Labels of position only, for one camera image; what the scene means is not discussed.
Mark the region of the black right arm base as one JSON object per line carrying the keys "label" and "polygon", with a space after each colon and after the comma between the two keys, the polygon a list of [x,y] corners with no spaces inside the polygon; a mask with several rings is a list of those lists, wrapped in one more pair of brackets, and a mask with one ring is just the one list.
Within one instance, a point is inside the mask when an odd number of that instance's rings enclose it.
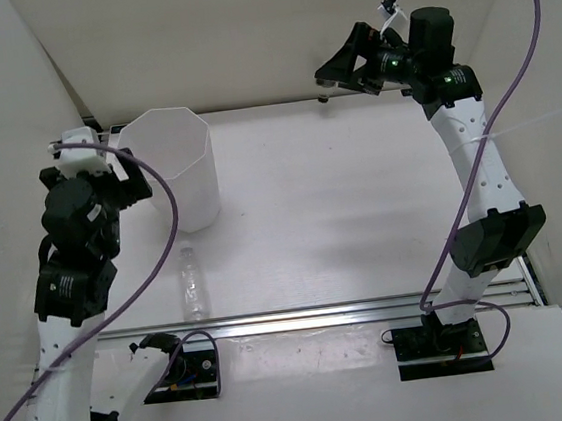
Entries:
{"label": "black right arm base", "polygon": [[426,328],[386,330],[381,340],[394,348],[400,381],[452,377],[494,370],[476,319],[435,338]]}

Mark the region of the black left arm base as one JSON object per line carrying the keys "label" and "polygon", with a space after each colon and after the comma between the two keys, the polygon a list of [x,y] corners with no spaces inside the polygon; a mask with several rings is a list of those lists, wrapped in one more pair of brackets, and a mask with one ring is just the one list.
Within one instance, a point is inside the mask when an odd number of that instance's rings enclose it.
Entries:
{"label": "black left arm base", "polygon": [[168,333],[147,335],[141,349],[157,349],[168,357],[163,377],[149,392],[144,403],[176,403],[217,399],[222,394],[220,352],[214,337],[205,330],[192,330],[185,336]]}

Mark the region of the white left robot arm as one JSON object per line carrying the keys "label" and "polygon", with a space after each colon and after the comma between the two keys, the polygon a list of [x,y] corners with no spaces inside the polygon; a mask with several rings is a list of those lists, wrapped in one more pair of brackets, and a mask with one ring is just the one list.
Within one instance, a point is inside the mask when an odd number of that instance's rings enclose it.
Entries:
{"label": "white left robot arm", "polygon": [[142,405],[219,397],[220,352],[203,329],[145,336],[128,346],[116,376],[95,385],[98,335],[118,317],[108,300],[121,215],[151,198],[161,175],[88,125],[66,130],[49,151],[55,162],[39,174],[47,194],[33,304],[39,368],[21,398],[30,420],[130,421]]}

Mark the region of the black label plastic bottle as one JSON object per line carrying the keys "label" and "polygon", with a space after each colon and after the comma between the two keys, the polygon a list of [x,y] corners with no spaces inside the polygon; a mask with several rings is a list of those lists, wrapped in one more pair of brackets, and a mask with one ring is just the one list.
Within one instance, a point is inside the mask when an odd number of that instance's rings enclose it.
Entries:
{"label": "black label plastic bottle", "polygon": [[324,79],[317,79],[316,81],[316,86],[319,89],[318,91],[318,102],[323,104],[323,103],[328,103],[330,98],[333,96],[333,94],[336,91],[336,87],[337,87],[337,82],[336,81],[330,81],[330,80],[324,80]]}

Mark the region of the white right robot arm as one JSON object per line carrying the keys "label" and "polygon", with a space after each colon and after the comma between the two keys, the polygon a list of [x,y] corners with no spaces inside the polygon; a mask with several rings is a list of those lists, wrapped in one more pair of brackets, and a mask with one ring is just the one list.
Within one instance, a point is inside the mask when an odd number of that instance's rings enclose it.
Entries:
{"label": "white right robot arm", "polygon": [[487,286],[522,255],[546,215],[541,205],[526,202],[488,137],[480,83],[470,66],[454,61],[449,10],[423,7],[410,17],[406,39],[357,22],[347,67],[350,82],[368,94],[389,81],[410,87],[463,188],[459,214],[468,222],[447,240],[452,266],[422,319],[426,346],[442,355],[459,343]]}

